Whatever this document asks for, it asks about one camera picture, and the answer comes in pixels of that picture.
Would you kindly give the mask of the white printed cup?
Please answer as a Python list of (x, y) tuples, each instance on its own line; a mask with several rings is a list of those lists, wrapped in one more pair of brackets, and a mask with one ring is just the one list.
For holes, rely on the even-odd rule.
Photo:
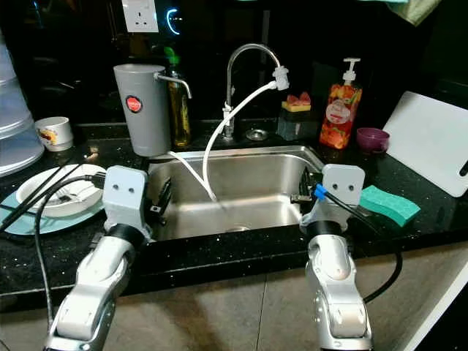
[(44, 147), (53, 153), (66, 151), (73, 147), (74, 136), (69, 119), (63, 116), (53, 116), (34, 122), (38, 136), (42, 138)]

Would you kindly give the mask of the teal plate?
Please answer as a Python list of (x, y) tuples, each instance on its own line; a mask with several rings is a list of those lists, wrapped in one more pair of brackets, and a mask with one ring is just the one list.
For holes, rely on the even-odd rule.
[[(81, 211), (79, 214), (67, 215), (63, 217), (51, 217), (44, 216), (40, 219), (40, 232), (42, 234), (55, 232), (58, 230), (66, 230), (68, 227), (80, 224), (81, 222), (91, 218), (97, 211), (103, 209), (102, 200), (98, 204)], [(9, 215), (9, 211), (0, 210), (1, 222), (4, 218)], [(21, 235), (21, 236), (32, 236), (34, 234), (34, 215), (21, 215), (14, 223), (12, 223), (7, 229), (7, 233)]]

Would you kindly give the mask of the grey water filter canister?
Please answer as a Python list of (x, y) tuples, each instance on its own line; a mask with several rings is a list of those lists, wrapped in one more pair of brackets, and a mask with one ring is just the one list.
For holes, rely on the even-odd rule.
[(113, 70), (135, 154), (144, 157), (166, 154), (173, 144), (166, 83), (181, 84), (191, 97), (187, 81), (170, 77), (164, 73), (166, 67), (153, 64), (120, 64)]

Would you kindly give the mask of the green-capped oil bottle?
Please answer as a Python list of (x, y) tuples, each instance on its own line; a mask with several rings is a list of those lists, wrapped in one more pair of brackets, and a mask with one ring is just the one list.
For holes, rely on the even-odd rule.
[[(172, 47), (164, 47), (168, 67), (164, 76), (173, 77), (173, 79), (183, 80), (181, 71), (178, 70), (180, 58), (177, 56)], [(189, 124), (189, 110), (187, 106), (188, 96), (183, 85), (175, 83), (175, 81), (167, 82), (168, 100), (170, 100), (170, 111), (173, 114), (171, 127), (173, 131), (173, 144), (176, 148), (185, 148), (189, 144), (191, 137), (191, 129)]]

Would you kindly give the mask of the teal sponge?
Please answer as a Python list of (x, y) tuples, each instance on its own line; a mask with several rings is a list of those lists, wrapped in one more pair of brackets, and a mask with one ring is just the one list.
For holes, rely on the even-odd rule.
[(385, 215), (399, 227), (404, 227), (419, 211), (415, 202), (407, 198), (384, 192), (370, 185), (361, 192), (361, 207), (367, 208), (372, 213)]

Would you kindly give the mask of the purple cup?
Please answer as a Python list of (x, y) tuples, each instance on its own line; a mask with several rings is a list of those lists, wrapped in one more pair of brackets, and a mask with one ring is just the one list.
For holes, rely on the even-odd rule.
[(374, 127), (361, 127), (355, 132), (358, 147), (364, 153), (381, 154), (388, 150), (388, 132)]

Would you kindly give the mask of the white bowl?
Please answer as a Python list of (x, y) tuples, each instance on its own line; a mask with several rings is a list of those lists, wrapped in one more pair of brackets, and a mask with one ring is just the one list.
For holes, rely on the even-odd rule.
[[(84, 164), (79, 168), (79, 170), (75, 170), (73, 174), (70, 174), (67, 178), (73, 178), (76, 176), (94, 176), (97, 173), (106, 173), (106, 170), (103, 167), (96, 166), (96, 165), (88, 165)], [(76, 181), (76, 183), (68, 184), (72, 187), (83, 187), (88, 185), (94, 185), (91, 181)], [(67, 204), (61, 205), (53, 205), (51, 203), (47, 203), (44, 213), (44, 216), (51, 216), (51, 217), (63, 217), (67, 215), (74, 215), (79, 214), (81, 211), (86, 210), (96, 204), (99, 203), (100, 198), (102, 197), (102, 190), (94, 185), (94, 187), (100, 190), (100, 193), (97, 196), (92, 197), (90, 200), (85, 202), (72, 202)]]

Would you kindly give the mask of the chrome gooseneck faucet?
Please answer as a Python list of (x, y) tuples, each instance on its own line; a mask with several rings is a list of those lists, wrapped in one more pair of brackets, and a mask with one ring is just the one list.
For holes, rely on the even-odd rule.
[[(267, 54), (268, 57), (274, 62), (275, 67), (272, 71), (273, 80), (270, 83), (266, 83), (253, 93), (248, 94), (248, 97), (245, 97), (244, 100), (241, 100), (241, 103), (237, 107), (232, 104), (232, 94), (234, 92), (232, 74), (234, 63), (237, 58), (244, 52), (250, 49), (260, 50)], [(248, 102), (252, 101), (258, 94), (262, 91), (276, 89), (279, 91), (287, 90), (290, 87), (290, 80), (288, 80), (288, 72), (290, 72), (280, 60), (278, 60), (276, 54), (266, 45), (260, 43), (247, 43), (241, 45), (231, 54), (230, 60), (227, 62), (227, 70), (225, 70), (225, 100), (223, 108), (223, 124), (222, 124), (222, 136), (225, 140), (233, 140), (234, 138), (234, 116), (238, 111), (243, 110)]]

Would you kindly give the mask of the yellow and red sponge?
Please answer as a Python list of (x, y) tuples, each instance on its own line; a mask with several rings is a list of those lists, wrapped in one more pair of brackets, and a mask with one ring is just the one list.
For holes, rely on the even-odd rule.
[(307, 91), (304, 91), (300, 96), (287, 96), (282, 103), (282, 107), (290, 113), (303, 113), (311, 110), (311, 97)]

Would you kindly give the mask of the orange soap pump bottle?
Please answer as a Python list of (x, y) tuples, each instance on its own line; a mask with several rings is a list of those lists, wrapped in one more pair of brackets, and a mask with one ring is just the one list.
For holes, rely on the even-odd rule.
[(342, 73), (342, 83), (332, 84), (325, 106), (325, 119), (319, 134), (319, 143), (332, 149), (344, 149), (351, 138), (355, 115), (363, 94), (355, 85), (355, 64), (360, 58), (344, 58), (348, 70)]

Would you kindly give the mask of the metal fork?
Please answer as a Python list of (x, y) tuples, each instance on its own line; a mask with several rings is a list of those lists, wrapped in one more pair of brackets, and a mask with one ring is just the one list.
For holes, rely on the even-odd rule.
[(63, 186), (60, 190), (50, 198), (49, 203), (53, 205), (61, 205), (72, 202), (85, 202), (90, 200), (92, 197), (97, 196), (100, 190), (94, 185), (88, 185), (83, 187), (72, 187), (71, 185)]

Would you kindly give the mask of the black chopstick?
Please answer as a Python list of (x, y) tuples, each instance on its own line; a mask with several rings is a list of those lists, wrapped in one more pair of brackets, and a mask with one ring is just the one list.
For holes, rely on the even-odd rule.
[(36, 215), (50, 188), (73, 173), (75, 167), (80, 167), (80, 164), (50, 168), (28, 178), (16, 192), (1, 202), (0, 209), (9, 211), (9, 214)]
[(67, 171), (67, 173), (63, 174), (62, 177), (57, 177), (57, 175), (68, 166), (57, 167), (56, 170), (54, 170), (53, 173), (51, 173), (50, 176), (43, 181), (42, 184), (37, 185), (37, 188), (29, 196), (21, 200), (18, 206), (14, 207), (13, 210), (10, 211), (9, 215), (7, 215), (7, 217), (4, 218), (0, 224), (0, 231), (6, 231), (6, 229), (12, 223), (14, 223), (14, 221), (21, 217), (21, 215), (25, 214), (27, 210), (32, 208), (37, 202), (40, 204), (40, 206), (47, 203), (48, 197), (58, 191), (60, 184), (64, 183), (64, 180), (66, 180), (70, 174), (73, 174), (75, 170), (79, 170), (79, 168), (84, 164), (84, 162), (77, 163), (72, 168), (72, 170)]

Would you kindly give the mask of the white wall socket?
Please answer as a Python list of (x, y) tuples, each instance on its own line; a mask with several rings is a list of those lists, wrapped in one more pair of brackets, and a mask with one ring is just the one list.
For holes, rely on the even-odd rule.
[(158, 33), (158, 11), (154, 0), (121, 0), (129, 33)]

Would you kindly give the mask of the black sponge holder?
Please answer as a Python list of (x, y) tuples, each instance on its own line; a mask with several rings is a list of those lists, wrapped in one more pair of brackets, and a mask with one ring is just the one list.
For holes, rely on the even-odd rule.
[(276, 134), (284, 140), (311, 140), (319, 136), (320, 121), (315, 118), (313, 111), (305, 110), (291, 113), (280, 110), (276, 125)]

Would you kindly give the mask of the clear stacked plastic containers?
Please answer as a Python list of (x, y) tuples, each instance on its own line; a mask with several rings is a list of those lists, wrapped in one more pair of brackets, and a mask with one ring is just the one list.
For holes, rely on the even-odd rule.
[(44, 151), (34, 119), (21, 93), (10, 51), (0, 41), (0, 176), (36, 163)]

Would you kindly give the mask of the green cloth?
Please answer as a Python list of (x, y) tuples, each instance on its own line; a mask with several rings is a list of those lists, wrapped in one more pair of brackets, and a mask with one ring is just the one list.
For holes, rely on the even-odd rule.
[(411, 26), (419, 26), (434, 11), (442, 0), (385, 0), (393, 13), (408, 21)]

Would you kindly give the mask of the stainless steel sink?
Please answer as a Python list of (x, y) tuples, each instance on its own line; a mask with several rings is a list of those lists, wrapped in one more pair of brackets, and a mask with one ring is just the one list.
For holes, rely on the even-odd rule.
[(151, 223), (155, 238), (166, 241), (297, 224), (300, 207), (290, 198), (300, 191), (304, 173), (320, 173), (322, 167), (318, 155), (301, 145), (212, 151), (208, 182), (216, 200), (211, 200), (176, 158), (151, 159), (149, 197), (155, 200), (166, 181), (173, 183), (167, 224)]

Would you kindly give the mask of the white cutting board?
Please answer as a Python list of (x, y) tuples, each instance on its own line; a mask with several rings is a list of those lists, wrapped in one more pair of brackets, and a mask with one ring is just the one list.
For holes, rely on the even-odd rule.
[(468, 192), (468, 110), (405, 91), (383, 130), (395, 160), (452, 197)]

